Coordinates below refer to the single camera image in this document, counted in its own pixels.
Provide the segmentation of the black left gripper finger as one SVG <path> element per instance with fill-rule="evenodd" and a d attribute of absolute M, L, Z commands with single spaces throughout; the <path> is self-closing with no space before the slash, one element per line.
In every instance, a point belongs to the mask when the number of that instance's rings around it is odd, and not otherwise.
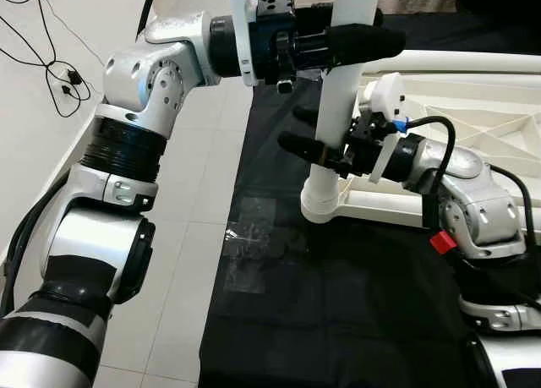
<path fill-rule="evenodd" d="M 406 34 L 374 25 L 333 25 L 325 32 L 332 66 L 393 58 L 406 47 Z"/>
<path fill-rule="evenodd" d="M 335 13 L 333 5 L 310 5 L 294 9 L 293 26 L 295 30 L 325 30 L 335 26 L 337 29 L 344 26 L 360 26 L 362 22 L 345 22 L 345 24 L 332 24 L 331 18 Z"/>

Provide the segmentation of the white plastic table top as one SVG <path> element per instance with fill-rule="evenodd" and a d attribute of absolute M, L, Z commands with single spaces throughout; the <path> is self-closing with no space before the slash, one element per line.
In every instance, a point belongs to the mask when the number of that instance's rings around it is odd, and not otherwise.
<path fill-rule="evenodd" d="M 401 113 L 413 120 L 441 115 L 456 128 L 457 147 L 514 172 L 528 187 L 533 213 L 541 209 L 541 111 L 538 74 L 402 74 Z M 422 198 L 400 183 L 349 175 L 321 221 L 348 217 L 421 228 Z"/>

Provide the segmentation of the black table cloth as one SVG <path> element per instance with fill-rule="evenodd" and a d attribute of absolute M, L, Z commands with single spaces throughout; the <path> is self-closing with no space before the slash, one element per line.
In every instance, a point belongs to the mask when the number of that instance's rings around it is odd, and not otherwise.
<path fill-rule="evenodd" d="M 229 221 L 246 196 L 278 199 L 273 245 L 283 256 L 264 294 L 223 292 L 220 258 L 198 388 L 470 388 L 472 330 L 433 231 L 302 218 L 303 163 L 277 137 L 292 132 L 287 108 L 307 107 L 316 90 L 254 91 Z"/>

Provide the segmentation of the black power adapter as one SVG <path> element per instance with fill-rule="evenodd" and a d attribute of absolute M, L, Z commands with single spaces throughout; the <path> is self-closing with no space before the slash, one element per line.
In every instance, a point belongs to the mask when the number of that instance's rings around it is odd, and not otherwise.
<path fill-rule="evenodd" d="M 65 78 L 62 78 L 61 81 L 63 82 L 63 94 L 71 98 L 78 99 L 78 101 L 82 101 L 82 99 L 84 99 L 84 95 L 82 95 L 81 91 L 79 90 L 79 86 L 81 86 L 85 80 L 82 79 L 82 76 L 78 74 L 76 70 L 73 68 L 67 68 Z"/>

